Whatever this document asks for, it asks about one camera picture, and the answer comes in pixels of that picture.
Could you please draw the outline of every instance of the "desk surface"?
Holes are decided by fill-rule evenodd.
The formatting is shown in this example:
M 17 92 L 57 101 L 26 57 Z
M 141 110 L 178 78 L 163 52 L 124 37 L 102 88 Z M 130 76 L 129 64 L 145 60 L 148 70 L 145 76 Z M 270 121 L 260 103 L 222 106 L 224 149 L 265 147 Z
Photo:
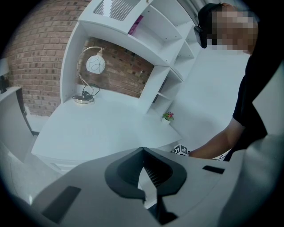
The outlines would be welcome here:
M 180 139 L 154 112 L 144 115 L 134 106 L 103 98 L 85 105 L 70 99 L 50 116 L 32 153 L 86 161 L 137 147 L 158 148 Z
M 2 102 L 5 98 L 7 98 L 9 95 L 13 94 L 17 90 L 21 89 L 21 87 L 8 87 L 7 91 L 3 94 L 0 94 L 0 102 Z

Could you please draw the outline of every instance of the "red brick wall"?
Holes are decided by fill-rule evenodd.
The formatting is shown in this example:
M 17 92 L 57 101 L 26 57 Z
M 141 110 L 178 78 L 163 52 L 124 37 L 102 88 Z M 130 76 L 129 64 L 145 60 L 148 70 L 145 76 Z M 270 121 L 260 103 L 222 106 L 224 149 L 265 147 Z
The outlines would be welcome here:
M 90 1 L 43 0 L 8 44 L 10 84 L 22 86 L 23 101 L 31 114 L 50 116 L 60 104 L 60 72 L 66 44 L 78 16 Z M 92 45 L 106 48 L 103 53 L 106 69 L 95 75 L 82 67 L 82 76 L 101 88 L 139 97 L 153 66 L 112 43 L 90 38 L 86 46 Z M 95 52 L 91 50 L 86 56 Z

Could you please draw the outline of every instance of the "black shirt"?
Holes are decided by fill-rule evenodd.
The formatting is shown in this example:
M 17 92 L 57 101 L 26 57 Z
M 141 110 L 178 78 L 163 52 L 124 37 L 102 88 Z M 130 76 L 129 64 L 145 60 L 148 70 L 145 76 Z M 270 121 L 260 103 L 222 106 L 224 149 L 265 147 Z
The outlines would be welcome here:
M 261 22 L 258 23 L 258 35 L 252 56 L 248 59 L 233 118 L 245 127 L 236 145 L 229 151 L 224 161 L 229 161 L 233 152 L 246 149 L 255 140 L 267 135 L 264 124 L 252 102 L 265 87 L 277 69 L 278 61 L 269 61 L 275 49 L 271 46 L 271 35 Z

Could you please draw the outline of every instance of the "small potted plant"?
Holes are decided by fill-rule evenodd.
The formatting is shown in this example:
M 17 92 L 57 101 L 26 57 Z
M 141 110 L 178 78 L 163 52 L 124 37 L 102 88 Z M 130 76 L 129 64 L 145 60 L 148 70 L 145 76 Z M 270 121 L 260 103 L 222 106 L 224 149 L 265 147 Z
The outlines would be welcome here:
M 164 113 L 162 122 L 168 125 L 173 119 L 174 119 L 174 114 L 172 112 L 167 112 Z

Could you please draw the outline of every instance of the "person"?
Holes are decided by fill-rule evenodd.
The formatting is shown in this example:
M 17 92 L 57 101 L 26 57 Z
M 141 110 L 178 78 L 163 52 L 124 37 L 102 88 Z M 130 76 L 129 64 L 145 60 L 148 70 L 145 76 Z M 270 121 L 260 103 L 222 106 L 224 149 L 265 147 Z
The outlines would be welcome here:
M 209 142 L 189 154 L 191 157 L 212 159 L 230 150 L 224 159 L 229 161 L 233 152 L 246 149 L 252 142 L 267 135 L 252 102 L 272 77 L 267 67 L 271 47 L 265 45 L 271 41 L 267 39 L 270 32 L 262 21 L 256 22 L 246 12 L 240 12 L 226 3 L 205 5 L 199 11 L 198 19 L 199 27 L 206 32 L 212 44 L 226 45 L 228 49 L 242 50 L 251 55 L 230 123 Z

